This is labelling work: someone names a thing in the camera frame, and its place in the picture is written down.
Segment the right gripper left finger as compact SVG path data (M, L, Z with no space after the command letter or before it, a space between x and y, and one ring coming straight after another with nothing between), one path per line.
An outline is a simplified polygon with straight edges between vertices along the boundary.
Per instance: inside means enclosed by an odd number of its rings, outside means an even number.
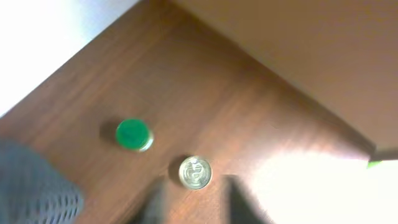
M156 179L147 191L144 203L136 215L130 219L130 224L164 224L166 181L163 177Z

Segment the silver top tin can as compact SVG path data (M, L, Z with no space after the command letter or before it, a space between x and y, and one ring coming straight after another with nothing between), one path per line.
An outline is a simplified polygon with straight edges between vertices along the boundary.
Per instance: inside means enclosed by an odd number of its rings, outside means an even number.
M189 156L181 162L178 177L186 189L201 190L210 184L213 171L211 164L203 157Z

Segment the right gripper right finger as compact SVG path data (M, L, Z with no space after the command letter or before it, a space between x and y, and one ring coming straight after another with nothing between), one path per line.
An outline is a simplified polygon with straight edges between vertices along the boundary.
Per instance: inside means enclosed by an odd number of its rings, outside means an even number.
M229 224L272 224L267 214L263 218L256 214L249 199L240 188L238 179L233 175L225 177L228 189L228 220Z

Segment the grey plastic shopping basket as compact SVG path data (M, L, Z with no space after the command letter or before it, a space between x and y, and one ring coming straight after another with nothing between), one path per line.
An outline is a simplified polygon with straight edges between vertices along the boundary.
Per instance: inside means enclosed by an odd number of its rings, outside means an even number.
M27 146L1 140L1 223L74 223L80 189Z

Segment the green lid glass jar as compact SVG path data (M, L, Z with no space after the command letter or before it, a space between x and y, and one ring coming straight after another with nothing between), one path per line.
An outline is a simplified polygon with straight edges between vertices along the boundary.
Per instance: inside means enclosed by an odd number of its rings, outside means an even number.
M130 151L144 152L154 142L153 132L141 119L125 119L115 131L116 142Z

